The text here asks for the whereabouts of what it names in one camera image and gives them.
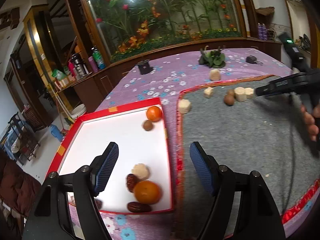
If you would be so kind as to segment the right hand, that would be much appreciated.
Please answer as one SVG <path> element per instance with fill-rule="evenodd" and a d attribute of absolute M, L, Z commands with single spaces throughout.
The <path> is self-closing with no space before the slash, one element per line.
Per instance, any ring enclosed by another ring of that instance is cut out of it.
<path fill-rule="evenodd" d="M 312 114 L 307 112 L 304 105 L 301 105 L 300 110 L 302 113 L 303 121 L 306 124 L 306 128 L 307 128 L 310 139 L 312 141 L 317 141 L 317 135 L 319 134 L 319 128 L 315 124 L 315 119 L 319 118 L 319 114 L 320 114 L 319 105 L 317 105 L 313 109 Z"/>

